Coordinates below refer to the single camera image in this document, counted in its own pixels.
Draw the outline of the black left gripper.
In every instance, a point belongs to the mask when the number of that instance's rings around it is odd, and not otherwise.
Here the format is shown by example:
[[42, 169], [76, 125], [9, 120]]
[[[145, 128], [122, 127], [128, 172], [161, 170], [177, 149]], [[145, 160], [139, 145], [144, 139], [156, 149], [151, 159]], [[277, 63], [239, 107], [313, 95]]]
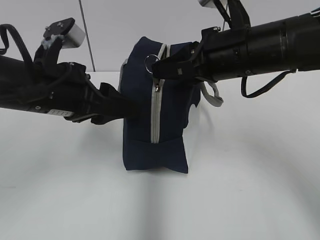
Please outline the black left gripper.
[[102, 82], [97, 89], [84, 65], [70, 62], [68, 70], [67, 77], [50, 87], [47, 96], [32, 103], [32, 112], [63, 117], [73, 123], [89, 120], [96, 125], [140, 115], [139, 104], [111, 84]]

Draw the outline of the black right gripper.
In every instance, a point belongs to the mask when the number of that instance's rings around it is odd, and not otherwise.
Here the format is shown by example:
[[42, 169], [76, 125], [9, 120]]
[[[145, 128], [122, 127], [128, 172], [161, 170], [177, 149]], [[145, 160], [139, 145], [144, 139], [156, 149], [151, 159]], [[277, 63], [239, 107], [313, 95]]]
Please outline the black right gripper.
[[151, 65], [156, 79], [213, 82], [283, 69], [283, 24], [280, 21], [213, 32], [202, 31], [201, 42], [170, 46], [169, 56]]

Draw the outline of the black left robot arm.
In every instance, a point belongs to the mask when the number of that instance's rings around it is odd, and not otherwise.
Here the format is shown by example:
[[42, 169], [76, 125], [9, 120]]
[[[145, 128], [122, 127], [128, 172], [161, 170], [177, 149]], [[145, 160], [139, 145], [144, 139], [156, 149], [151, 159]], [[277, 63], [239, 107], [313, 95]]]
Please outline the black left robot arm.
[[34, 67], [32, 78], [23, 61], [1, 56], [1, 108], [59, 116], [73, 123], [89, 120], [95, 125], [135, 118], [140, 113], [139, 104], [111, 84], [102, 82], [96, 88], [82, 64], [59, 63], [53, 68], [54, 75], [39, 65]]

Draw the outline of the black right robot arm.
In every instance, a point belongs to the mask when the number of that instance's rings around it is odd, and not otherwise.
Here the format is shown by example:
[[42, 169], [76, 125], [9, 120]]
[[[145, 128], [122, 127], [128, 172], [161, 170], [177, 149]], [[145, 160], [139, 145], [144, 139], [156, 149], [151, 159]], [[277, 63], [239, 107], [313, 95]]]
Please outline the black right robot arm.
[[320, 16], [306, 13], [257, 26], [202, 30], [170, 57], [155, 62], [157, 79], [216, 83], [284, 71], [320, 68]]

